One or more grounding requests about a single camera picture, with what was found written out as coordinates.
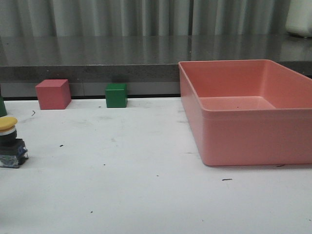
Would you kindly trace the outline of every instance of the pink block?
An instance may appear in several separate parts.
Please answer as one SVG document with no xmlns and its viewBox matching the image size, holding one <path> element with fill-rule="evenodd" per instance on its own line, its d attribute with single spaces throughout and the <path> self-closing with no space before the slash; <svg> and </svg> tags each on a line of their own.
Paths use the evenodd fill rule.
<svg viewBox="0 0 312 234">
<path fill-rule="evenodd" d="M 42 110 L 63 110 L 72 100 L 67 79 L 45 79 L 36 92 Z"/>
</svg>

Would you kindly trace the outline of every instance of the pink plastic tray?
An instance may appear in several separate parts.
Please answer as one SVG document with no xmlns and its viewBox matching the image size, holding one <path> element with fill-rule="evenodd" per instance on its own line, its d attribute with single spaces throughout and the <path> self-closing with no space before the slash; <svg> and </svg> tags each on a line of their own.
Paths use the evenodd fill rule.
<svg viewBox="0 0 312 234">
<path fill-rule="evenodd" d="M 210 166 L 312 163 L 312 79 L 270 60 L 180 62 L 182 103 Z"/>
</svg>

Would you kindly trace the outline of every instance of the green block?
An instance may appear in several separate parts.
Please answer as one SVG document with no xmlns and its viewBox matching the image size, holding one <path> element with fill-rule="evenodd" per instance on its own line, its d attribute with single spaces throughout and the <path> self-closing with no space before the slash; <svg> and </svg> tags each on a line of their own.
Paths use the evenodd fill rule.
<svg viewBox="0 0 312 234">
<path fill-rule="evenodd" d="M 3 97 L 0 97 L 0 117 L 6 116 L 6 115 L 7 113 L 6 113 L 6 108 L 4 105 L 4 100 L 3 100 Z"/>
<path fill-rule="evenodd" d="M 112 83 L 105 89 L 107 108 L 127 107 L 127 84 Z"/>
</svg>

